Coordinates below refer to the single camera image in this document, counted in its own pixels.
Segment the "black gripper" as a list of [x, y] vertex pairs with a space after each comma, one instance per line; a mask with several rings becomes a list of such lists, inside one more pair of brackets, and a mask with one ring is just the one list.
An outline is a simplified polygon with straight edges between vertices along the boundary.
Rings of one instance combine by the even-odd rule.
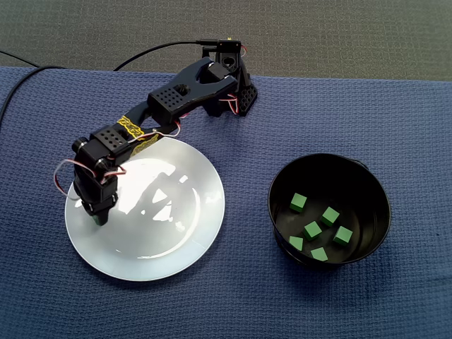
[[118, 178], [110, 177], [101, 184], [86, 169], [76, 168], [74, 174], [74, 189], [81, 198], [86, 213], [91, 217], [96, 215], [97, 225], [105, 225], [109, 211], [117, 202]]

